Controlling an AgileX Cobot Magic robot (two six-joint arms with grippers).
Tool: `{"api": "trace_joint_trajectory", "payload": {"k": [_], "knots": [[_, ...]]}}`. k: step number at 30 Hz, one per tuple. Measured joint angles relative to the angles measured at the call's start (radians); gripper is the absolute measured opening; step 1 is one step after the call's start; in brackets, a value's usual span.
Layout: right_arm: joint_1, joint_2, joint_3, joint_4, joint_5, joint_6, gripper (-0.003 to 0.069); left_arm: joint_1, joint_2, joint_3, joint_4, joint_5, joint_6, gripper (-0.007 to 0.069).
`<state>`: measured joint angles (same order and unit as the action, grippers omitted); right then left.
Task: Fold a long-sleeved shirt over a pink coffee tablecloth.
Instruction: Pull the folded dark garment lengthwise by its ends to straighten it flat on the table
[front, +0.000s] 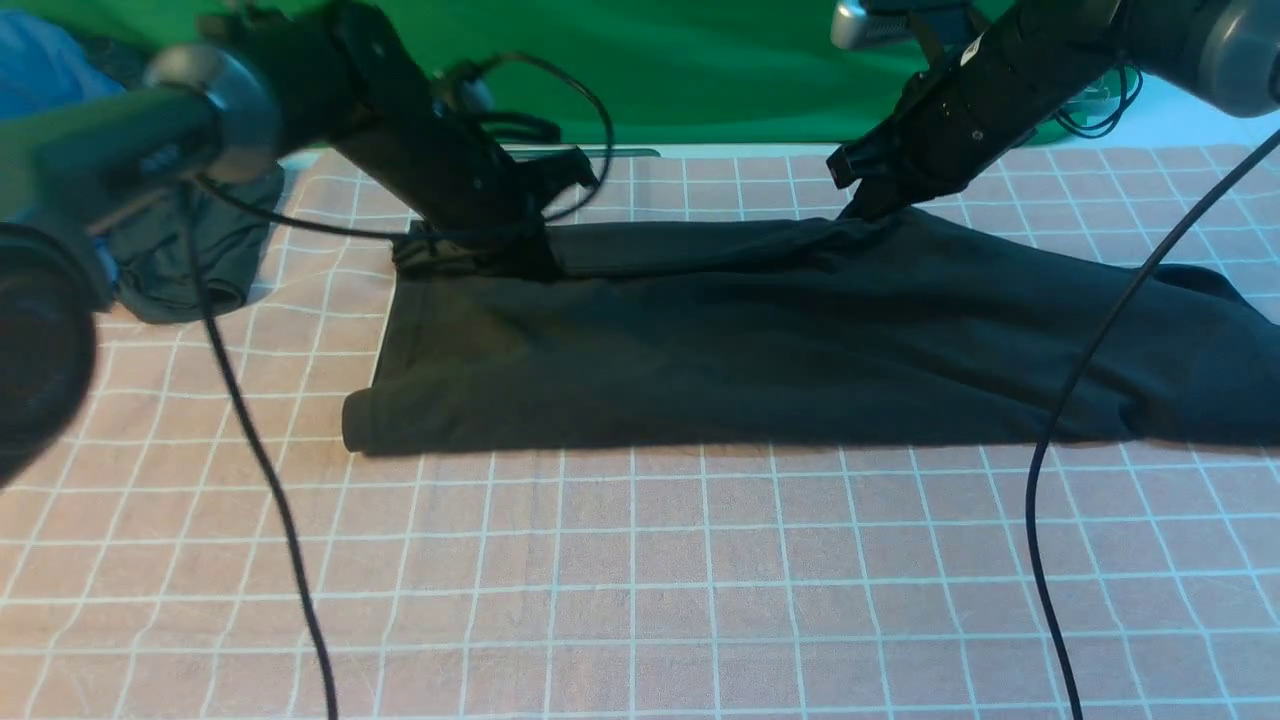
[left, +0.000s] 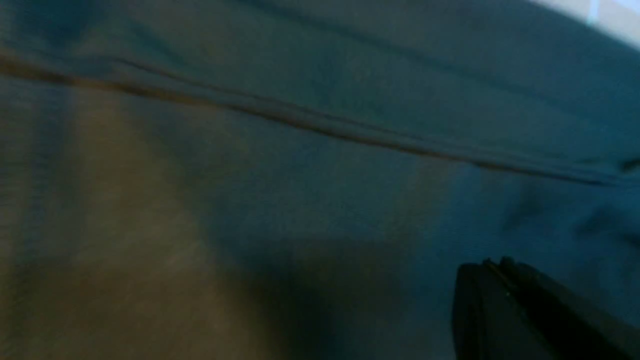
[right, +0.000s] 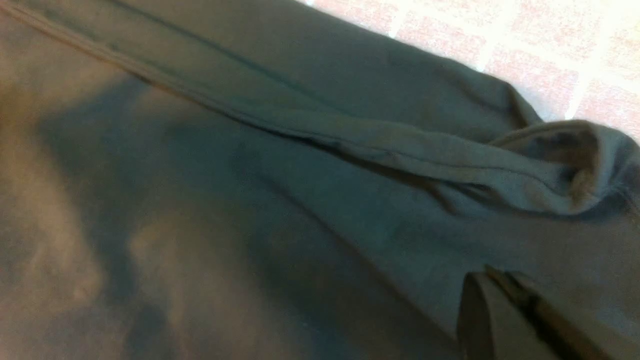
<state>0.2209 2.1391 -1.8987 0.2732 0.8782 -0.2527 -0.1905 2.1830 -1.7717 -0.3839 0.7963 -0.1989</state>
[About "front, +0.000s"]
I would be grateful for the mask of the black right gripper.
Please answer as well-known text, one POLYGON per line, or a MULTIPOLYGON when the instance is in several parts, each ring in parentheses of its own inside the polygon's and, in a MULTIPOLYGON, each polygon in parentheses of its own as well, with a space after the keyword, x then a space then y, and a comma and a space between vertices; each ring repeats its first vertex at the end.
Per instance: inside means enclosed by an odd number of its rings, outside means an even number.
POLYGON ((887 118, 828 158, 842 220, 957 193, 1120 60, 1120 1, 1014 1, 969 44, 925 56, 887 118))

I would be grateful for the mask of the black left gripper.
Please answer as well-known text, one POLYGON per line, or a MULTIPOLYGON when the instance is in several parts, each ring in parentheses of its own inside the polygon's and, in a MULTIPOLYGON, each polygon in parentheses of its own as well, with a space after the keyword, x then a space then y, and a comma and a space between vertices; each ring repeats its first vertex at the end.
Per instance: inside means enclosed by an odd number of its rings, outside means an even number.
POLYGON ((408 278, 558 281, 543 213, 573 186, 600 184, 581 149, 517 161, 479 122, 438 108, 376 113, 335 150, 416 214, 408 236, 390 242, 408 278))

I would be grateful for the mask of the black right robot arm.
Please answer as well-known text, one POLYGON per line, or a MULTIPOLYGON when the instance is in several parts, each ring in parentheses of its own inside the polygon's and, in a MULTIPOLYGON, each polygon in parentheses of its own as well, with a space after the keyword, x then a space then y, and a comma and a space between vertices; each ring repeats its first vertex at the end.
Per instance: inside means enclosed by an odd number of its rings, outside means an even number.
POLYGON ((1277 109, 1275 1, 840 1, 831 38, 914 38, 928 67, 827 167, 849 213, 878 219, 955 195, 1089 85, 1132 67, 1238 118, 1277 109))

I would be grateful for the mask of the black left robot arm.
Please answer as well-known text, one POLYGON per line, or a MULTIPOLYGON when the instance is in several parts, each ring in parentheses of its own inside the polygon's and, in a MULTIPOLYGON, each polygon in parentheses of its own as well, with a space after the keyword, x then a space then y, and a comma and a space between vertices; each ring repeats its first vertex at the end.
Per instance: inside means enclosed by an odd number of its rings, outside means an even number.
POLYGON ((76 418, 96 359, 95 315, 113 288, 93 240, 165 192, 252 181, 326 143, 420 217, 411 233, 444 260, 529 260, 558 272, 547 208, 579 186, 594 199, 611 167, 572 147, 513 159, 490 122, 544 143, 559 127, 495 111, 484 77, 507 63, 547 70, 614 127, 599 97, 525 53, 461 61, 439 76, 411 58, 383 9, 328 1, 298 15, 205 15, 201 38, 157 54, 140 88, 3 124, 3 482, 76 418))

